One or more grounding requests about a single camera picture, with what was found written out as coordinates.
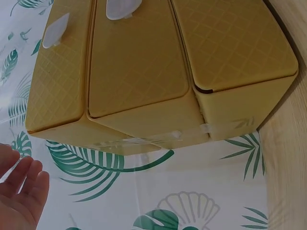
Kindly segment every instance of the leaf pattern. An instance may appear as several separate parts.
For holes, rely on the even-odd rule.
[[[20,153],[21,158],[26,156],[32,156],[32,143],[25,132],[18,134],[16,140],[11,143],[13,150],[17,150]]]
[[[239,155],[242,155],[242,154],[245,154],[245,153],[249,153],[249,157],[248,157],[248,160],[246,162],[245,169],[244,169],[244,179],[243,180],[245,180],[246,175],[247,175],[248,170],[249,170],[249,167],[250,167],[250,164],[253,161],[255,153],[256,153],[254,166],[253,166],[253,179],[256,176],[260,158],[261,158],[261,166],[262,166],[262,175],[264,175],[265,164],[264,164],[264,157],[263,157],[263,154],[262,154],[262,151],[261,151],[260,143],[256,139],[255,135],[252,134],[252,133],[248,134],[248,135],[241,136],[241,138],[243,139],[242,141],[231,140],[231,139],[225,140],[232,145],[236,145],[236,146],[242,147],[244,149],[239,151],[239,152],[235,152],[233,154],[225,156],[225,157],[221,158],[221,160],[236,157],[236,156],[239,156]]]
[[[178,224],[176,214],[168,210],[156,209],[138,217],[133,223],[132,230],[177,230]]]
[[[10,126],[23,126],[31,87],[31,74],[27,73],[18,84],[8,108]]]
[[[33,50],[33,53],[31,54],[31,56],[34,55],[34,54],[36,54],[36,53],[39,51],[39,47],[40,47],[41,42],[42,42],[42,39],[40,39],[40,40],[37,42],[37,44],[36,44],[36,46],[35,46],[35,48],[34,48],[34,50]]]
[[[9,35],[8,35],[8,40],[10,41],[12,39],[12,37],[14,36],[14,33],[11,32]]]
[[[11,75],[11,72],[16,67],[18,61],[18,53],[17,50],[14,49],[10,52],[10,54],[4,60],[2,70],[1,70],[1,78],[0,81],[4,84]]]
[[[28,38],[26,37],[26,34],[27,34],[30,30],[32,30],[32,28],[28,29],[28,30],[25,31],[25,32],[20,32],[20,37],[21,37],[22,40],[24,40],[24,41],[28,40]]]
[[[244,207],[244,208],[246,208],[249,211],[252,211],[254,214],[257,214],[257,217],[242,216],[245,219],[253,222],[252,224],[241,225],[242,227],[247,229],[268,229],[268,218],[264,213],[254,208],[250,207]]]
[[[54,141],[47,141],[47,148],[57,167],[74,178],[74,180],[61,178],[63,181],[71,184],[94,183],[93,186],[72,194],[72,196],[93,194],[87,195],[86,198],[77,202],[88,201],[101,196],[112,186],[121,173],[152,168],[174,155],[174,152],[169,150],[164,156],[147,165],[124,168],[125,157],[121,155],[60,144]]]
[[[47,8],[48,6],[52,5],[54,0],[17,0],[15,5],[12,7],[10,16],[12,16],[14,8],[19,5],[24,8],[38,8],[38,7],[45,7]]]

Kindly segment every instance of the white plastic clip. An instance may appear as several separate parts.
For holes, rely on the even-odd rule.
[[[141,3],[142,0],[107,0],[106,17],[110,20],[129,18]]]
[[[48,49],[52,46],[60,44],[62,35],[64,34],[69,19],[69,13],[57,19],[53,24],[46,29],[43,47]]]

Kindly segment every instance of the finger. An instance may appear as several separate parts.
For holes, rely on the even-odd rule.
[[[42,215],[44,206],[47,201],[48,192],[49,174],[45,171],[42,171],[38,174],[35,184],[28,194],[20,193],[16,195],[15,200],[29,210],[36,225],[38,224],[38,221]]]
[[[9,145],[0,144],[0,178],[19,160],[19,152]]]
[[[29,171],[32,161],[32,157],[25,157],[21,159],[21,161],[17,164],[16,168],[11,172],[5,182],[0,184],[1,195],[11,198],[19,191]]]
[[[24,182],[23,188],[20,193],[29,194],[33,186],[35,185],[35,181],[37,175],[43,170],[43,165],[40,161],[33,161],[31,163],[29,172],[27,174],[27,178]]]

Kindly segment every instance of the wooden surface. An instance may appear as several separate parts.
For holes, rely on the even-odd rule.
[[[300,74],[260,128],[269,229],[307,229],[307,0],[270,0],[297,49]]]

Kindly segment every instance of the yellow plastic organizer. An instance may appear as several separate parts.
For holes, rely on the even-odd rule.
[[[143,0],[106,17],[107,0],[55,1],[70,13],[40,48],[26,129],[39,138],[129,155],[254,131],[298,73],[262,0]]]

